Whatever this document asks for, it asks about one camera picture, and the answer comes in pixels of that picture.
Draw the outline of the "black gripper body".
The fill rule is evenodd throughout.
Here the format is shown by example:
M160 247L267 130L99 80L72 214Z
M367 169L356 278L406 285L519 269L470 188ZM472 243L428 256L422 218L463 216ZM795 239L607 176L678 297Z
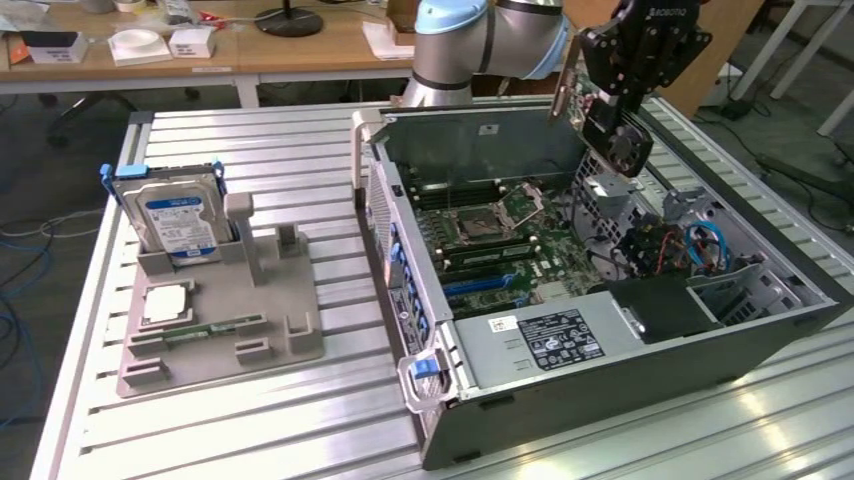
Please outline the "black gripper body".
M630 0L619 1L614 10L618 20L618 58L631 60L640 51L642 37L648 29L660 38L672 27L683 32L696 24L700 1Z

